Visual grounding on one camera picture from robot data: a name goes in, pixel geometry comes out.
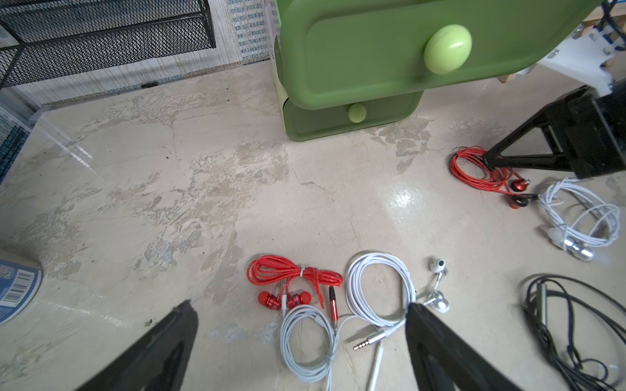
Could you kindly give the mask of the white earphones coil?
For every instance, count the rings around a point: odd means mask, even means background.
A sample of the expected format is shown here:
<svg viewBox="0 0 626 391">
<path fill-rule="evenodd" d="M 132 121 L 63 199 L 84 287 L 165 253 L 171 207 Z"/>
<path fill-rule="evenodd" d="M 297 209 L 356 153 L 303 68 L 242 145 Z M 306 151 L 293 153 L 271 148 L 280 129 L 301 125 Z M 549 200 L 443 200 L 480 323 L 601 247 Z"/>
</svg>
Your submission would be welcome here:
<svg viewBox="0 0 626 391">
<path fill-rule="evenodd" d="M 333 367 L 340 345 L 340 332 L 353 315 L 343 315 L 334 326 L 314 306 L 297 306 L 285 316 L 280 328 L 280 354 L 285 366 L 300 381 L 324 381 L 333 388 Z"/>
<path fill-rule="evenodd" d="M 399 332 L 406 323 L 410 304 L 422 304 L 434 311 L 446 313 L 448 300 L 440 290 L 448 274 L 447 262 L 433 259 L 428 270 L 434 283 L 418 293 L 409 267 L 400 258 L 389 253 L 366 252 L 353 258 L 347 270 L 347 305 L 353 316 L 368 325 L 368 335 L 354 347 L 375 348 L 374 364 L 368 389 L 376 389 L 384 348 L 382 342 Z"/>
</svg>

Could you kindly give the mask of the pencil cup blue lid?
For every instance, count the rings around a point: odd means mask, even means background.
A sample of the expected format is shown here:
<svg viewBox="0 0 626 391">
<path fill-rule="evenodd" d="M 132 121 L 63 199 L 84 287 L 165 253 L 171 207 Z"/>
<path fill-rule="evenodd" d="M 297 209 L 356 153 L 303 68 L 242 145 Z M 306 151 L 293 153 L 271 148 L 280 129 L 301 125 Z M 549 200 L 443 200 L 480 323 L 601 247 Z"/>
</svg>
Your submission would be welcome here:
<svg viewBox="0 0 626 391">
<path fill-rule="evenodd" d="M 42 283 L 39 262 L 1 252 L 1 324 L 14 319 L 32 301 Z"/>
</svg>

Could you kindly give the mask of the red earphones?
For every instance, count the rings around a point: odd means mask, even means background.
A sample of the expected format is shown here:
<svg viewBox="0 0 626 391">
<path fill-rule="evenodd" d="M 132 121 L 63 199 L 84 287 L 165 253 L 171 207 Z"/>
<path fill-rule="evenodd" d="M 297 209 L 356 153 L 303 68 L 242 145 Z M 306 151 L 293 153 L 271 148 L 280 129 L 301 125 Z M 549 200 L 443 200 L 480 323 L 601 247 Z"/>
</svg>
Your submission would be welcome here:
<svg viewBox="0 0 626 391">
<path fill-rule="evenodd" d="M 505 197 L 513 210 L 526 208 L 538 199 L 538 195 L 528 192 L 530 181 L 513 169 L 489 168 L 484 160 L 486 153 L 480 146 L 459 147 L 449 161 L 451 174 L 473 189 Z"/>
<path fill-rule="evenodd" d="M 338 323 L 337 297 L 335 288 L 340 288 L 344 283 L 341 274 L 332 270 L 321 270 L 306 265 L 297 265 L 286 257 L 277 255 L 263 255 L 253 260 L 247 268 L 247 279 L 254 286 L 263 287 L 280 284 L 279 293 L 273 294 L 268 291 L 259 293 L 258 301 L 263 307 L 281 311 L 286 316 L 288 310 L 298 306 L 309 305 L 312 302 L 311 293 L 290 292 L 290 284 L 296 279 L 306 280 L 318 298 L 320 306 L 324 309 L 326 301 L 321 291 L 322 286 L 329 288 L 329 307 L 332 320 Z"/>
</svg>

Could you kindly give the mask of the black earphones right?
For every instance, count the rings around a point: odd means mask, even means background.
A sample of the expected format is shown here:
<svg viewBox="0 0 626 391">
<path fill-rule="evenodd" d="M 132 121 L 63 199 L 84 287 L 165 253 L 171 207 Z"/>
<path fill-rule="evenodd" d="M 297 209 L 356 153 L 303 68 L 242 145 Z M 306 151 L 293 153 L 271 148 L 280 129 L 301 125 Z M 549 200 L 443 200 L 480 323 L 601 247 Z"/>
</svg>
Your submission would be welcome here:
<svg viewBox="0 0 626 391">
<path fill-rule="evenodd" d="M 574 283 L 586 288 L 591 293 L 607 301 L 621 314 L 625 313 L 625 305 L 621 304 L 603 290 L 590 283 L 565 275 L 540 273 L 531 275 L 525 280 L 528 285 L 523 298 L 523 314 L 529 330 L 543 357 L 565 381 L 570 390 L 617 390 L 625 385 L 625 371 L 612 369 L 607 363 L 594 357 L 585 357 L 580 353 L 576 338 L 576 312 L 579 306 L 596 317 L 604 326 L 625 344 L 625 326 L 614 320 L 597 307 L 572 295 L 565 283 Z M 558 298 L 565 301 L 566 306 L 566 345 L 559 350 L 555 333 L 549 327 L 548 301 Z"/>
</svg>

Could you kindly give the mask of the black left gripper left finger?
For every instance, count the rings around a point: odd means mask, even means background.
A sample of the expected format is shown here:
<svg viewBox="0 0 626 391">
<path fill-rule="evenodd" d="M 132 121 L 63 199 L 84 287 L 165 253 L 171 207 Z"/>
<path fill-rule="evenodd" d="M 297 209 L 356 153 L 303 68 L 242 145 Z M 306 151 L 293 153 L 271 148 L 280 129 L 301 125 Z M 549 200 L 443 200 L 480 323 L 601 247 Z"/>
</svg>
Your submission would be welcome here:
<svg viewBox="0 0 626 391">
<path fill-rule="evenodd" d="M 79 389 L 181 389 L 198 324 L 190 301 L 182 302 Z"/>
</svg>

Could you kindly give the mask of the white earphones left coil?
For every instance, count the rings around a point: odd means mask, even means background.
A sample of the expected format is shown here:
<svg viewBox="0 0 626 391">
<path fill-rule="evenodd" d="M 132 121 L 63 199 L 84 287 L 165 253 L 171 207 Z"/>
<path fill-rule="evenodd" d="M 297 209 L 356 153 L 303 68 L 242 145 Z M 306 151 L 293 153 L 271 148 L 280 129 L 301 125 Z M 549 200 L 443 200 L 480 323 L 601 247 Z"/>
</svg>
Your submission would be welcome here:
<svg viewBox="0 0 626 391">
<path fill-rule="evenodd" d="M 340 332 L 353 315 L 343 315 L 334 326 L 314 306 L 297 306 L 285 316 L 280 328 L 280 354 L 285 366 L 300 381 L 324 381 L 333 388 L 333 367 L 340 345 Z"/>
</svg>

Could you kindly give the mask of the white earphones middle coil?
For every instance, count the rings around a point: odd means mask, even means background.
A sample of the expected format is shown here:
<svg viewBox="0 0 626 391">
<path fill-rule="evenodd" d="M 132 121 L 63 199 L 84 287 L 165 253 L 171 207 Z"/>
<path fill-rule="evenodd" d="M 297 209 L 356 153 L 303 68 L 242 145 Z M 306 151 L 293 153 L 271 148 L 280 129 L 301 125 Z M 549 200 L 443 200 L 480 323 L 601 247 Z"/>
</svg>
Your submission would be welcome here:
<svg viewBox="0 0 626 391">
<path fill-rule="evenodd" d="M 368 389 L 376 389 L 384 348 L 382 342 L 399 332 L 406 323 L 410 304 L 422 304 L 434 311 L 446 313 L 448 300 L 440 290 L 448 274 L 447 262 L 433 259 L 428 270 L 434 283 L 418 293 L 409 267 L 400 258 L 389 253 L 366 252 L 353 258 L 347 270 L 347 305 L 353 316 L 368 325 L 368 335 L 354 347 L 375 348 L 374 364 Z"/>
</svg>

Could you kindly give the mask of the white earphones right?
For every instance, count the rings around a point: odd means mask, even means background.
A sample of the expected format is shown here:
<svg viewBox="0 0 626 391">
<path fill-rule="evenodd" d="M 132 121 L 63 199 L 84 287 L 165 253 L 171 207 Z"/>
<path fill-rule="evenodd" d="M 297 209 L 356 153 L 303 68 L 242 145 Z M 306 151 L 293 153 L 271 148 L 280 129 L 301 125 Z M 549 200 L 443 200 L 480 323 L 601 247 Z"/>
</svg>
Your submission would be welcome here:
<svg viewBox="0 0 626 391">
<path fill-rule="evenodd" d="M 584 180 L 551 182 L 539 192 L 538 202 L 550 224 L 549 241 L 582 262 L 592 262 L 597 249 L 619 239 L 620 208 L 603 200 Z"/>
</svg>

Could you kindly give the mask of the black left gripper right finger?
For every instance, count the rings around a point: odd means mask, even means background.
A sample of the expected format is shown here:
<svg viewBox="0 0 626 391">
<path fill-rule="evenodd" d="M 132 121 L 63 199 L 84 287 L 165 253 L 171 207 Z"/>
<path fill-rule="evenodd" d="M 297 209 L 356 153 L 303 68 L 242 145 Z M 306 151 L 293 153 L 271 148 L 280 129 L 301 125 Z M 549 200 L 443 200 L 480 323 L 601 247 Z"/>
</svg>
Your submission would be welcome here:
<svg viewBox="0 0 626 391">
<path fill-rule="evenodd" d="M 422 304 L 408 307 L 406 341 L 420 390 L 518 390 Z"/>
</svg>

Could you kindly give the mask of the green drawer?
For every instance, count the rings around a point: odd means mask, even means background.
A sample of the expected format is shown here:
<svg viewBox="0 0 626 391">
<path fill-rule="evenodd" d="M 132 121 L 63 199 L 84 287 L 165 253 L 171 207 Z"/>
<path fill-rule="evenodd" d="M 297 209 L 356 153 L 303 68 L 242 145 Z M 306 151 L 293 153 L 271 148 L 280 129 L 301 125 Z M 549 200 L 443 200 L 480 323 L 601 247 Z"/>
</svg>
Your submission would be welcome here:
<svg viewBox="0 0 626 391">
<path fill-rule="evenodd" d="M 276 58 L 288 96 L 305 109 L 493 78 L 533 65 L 595 1 L 280 1 Z M 423 60 L 445 26 L 469 30 L 472 49 L 437 75 Z"/>
<path fill-rule="evenodd" d="M 420 91 L 316 110 L 287 100 L 283 105 L 285 130 L 291 140 L 302 142 L 399 122 L 416 110 L 422 96 Z"/>
</svg>

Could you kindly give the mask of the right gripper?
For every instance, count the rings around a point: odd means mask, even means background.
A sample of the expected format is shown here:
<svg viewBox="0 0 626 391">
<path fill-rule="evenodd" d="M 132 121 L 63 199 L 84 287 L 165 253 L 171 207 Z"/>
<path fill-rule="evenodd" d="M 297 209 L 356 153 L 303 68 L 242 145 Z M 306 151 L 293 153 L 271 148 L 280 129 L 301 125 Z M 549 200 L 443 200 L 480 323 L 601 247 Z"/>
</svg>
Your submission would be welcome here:
<svg viewBox="0 0 626 391">
<path fill-rule="evenodd" d="M 625 170 L 625 86 L 583 86 L 544 107 L 483 156 L 496 168 L 569 170 L 589 179 Z"/>
</svg>

